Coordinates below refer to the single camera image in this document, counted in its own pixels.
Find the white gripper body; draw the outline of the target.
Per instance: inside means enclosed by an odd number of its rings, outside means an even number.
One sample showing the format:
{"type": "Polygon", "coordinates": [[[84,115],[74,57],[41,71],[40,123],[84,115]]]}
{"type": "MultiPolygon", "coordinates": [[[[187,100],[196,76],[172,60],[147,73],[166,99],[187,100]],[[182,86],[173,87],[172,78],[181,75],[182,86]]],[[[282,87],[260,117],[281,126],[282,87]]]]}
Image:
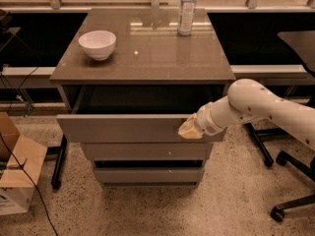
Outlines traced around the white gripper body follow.
{"type": "Polygon", "coordinates": [[[196,113],[196,119],[194,124],[199,133],[207,136],[214,136],[223,131],[223,128],[220,127],[212,117],[212,103],[209,102],[199,108],[196,113]]]}

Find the yellow foam-padded gripper finger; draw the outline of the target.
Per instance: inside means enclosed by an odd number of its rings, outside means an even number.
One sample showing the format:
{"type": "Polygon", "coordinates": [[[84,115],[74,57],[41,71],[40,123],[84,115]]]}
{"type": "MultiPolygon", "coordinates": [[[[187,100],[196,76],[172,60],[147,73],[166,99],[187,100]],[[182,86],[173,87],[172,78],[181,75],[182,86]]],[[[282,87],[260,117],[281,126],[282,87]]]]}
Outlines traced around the yellow foam-padded gripper finger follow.
{"type": "Polygon", "coordinates": [[[183,139],[197,140],[203,137],[203,133],[197,128],[195,121],[197,114],[192,114],[178,129],[178,135],[183,139]]]}

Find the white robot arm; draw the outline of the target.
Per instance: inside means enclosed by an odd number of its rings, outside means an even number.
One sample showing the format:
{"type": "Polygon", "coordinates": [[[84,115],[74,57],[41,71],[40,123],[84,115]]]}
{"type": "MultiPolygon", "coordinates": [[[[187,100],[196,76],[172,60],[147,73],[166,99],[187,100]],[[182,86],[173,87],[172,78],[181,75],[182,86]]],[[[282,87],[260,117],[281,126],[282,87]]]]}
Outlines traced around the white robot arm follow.
{"type": "Polygon", "coordinates": [[[209,102],[179,128],[184,139],[214,136],[230,125],[267,119],[315,149],[315,109],[276,96],[260,83],[241,79],[230,85],[227,96],[209,102]]]}

